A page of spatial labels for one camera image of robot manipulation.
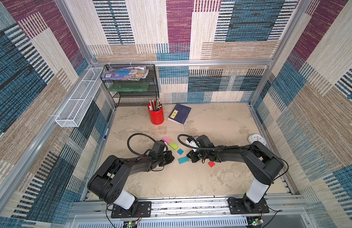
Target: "yellow label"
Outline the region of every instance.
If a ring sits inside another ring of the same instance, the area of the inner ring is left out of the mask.
[[[177,111],[177,110],[175,110],[175,111],[173,112],[173,114],[171,115],[171,118],[173,118],[173,119],[174,119],[177,113],[178,113],[178,111]]]

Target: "white wire mesh basket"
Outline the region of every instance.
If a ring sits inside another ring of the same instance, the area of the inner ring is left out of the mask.
[[[102,67],[92,67],[56,117],[61,127],[78,127],[101,85]]]

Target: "striped fabric wall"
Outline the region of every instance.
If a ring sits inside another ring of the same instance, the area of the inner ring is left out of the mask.
[[[67,2],[98,62],[130,62],[271,58],[298,0]],[[260,69],[265,66],[160,67],[156,73],[165,103],[248,102]]]
[[[313,0],[254,104],[320,228],[352,227],[352,0]]]
[[[84,71],[53,0],[0,1],[0,184]],[[98,90],[78,128],[57,127],[0,214],[0,227],[63,227],[111,113]]]
[[[0,228],[64,227],[81,199],[112,112],[99,88],[78,128],[57,126],[0,214]]]
[[[55,2],[0,2],[0,184],[87,66]]]
[[[265,66],[156,67],[160,98],[171,103],[249,102]]]

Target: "red pencil cup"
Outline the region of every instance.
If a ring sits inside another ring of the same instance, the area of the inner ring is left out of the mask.
[[[151,111],[149,107],[151,104],[148,104],[148,112],[149,112],[149,117],[151,118],[151,123],[155,125],[159,125],[165,121],[165,117],[163,116],[163,107],[161,107],[160,111]]]

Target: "beige floor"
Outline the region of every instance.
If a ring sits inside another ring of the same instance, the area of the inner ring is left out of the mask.
[[[246,104],[193,104],[184,125],[167,120],[174,104],[164,105],[165,121],[161,125],[150,122],[146,107],[119,107],[113,126],[101,157],[102,162],[109,156],[120,158],[135,157],[127,148],[130,135],[141,132],[156,140],[167,136],[181,148],[179,155],[172,149],[174,162],[166,165],[161,172],[144,172],[129,176],[125,189],[137,197],[169,196],[212,196],[244,194],[253,180],[253,175],[244,163],[222,162],[210,167],[207,162],[191,161],[179,164],[178,158],[185,157],[190,151],[182,146],[179,134],[203,135],[209,137],[214,145],[247,145],[247,137],[258,133],[257,126]],[[134,151],[144,153],[153,142],[144,136],[135,136],[130,141]],[[281,179],[275,181],[269,193],[285,193]]]

